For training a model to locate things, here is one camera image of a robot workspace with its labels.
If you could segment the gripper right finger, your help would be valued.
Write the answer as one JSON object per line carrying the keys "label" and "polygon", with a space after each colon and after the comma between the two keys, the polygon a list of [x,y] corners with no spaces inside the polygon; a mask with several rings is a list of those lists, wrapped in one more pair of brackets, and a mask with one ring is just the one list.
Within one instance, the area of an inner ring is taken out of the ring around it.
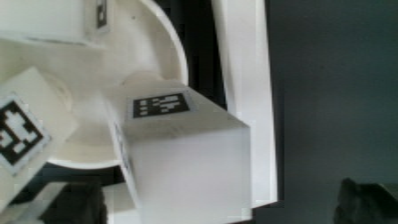
{"label": "gripper right finger", "polygon": [[398,183],[342,181],[335,224],[398,224]]}

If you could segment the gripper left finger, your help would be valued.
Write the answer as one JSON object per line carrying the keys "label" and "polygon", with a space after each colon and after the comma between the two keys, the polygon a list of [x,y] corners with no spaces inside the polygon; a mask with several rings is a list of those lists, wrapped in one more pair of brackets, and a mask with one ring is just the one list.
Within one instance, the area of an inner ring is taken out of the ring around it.
{"label": "gripper left finger", "polygon": [[0,224],[109,224],[99,182],[52,182],[31,202],[11,205]]}

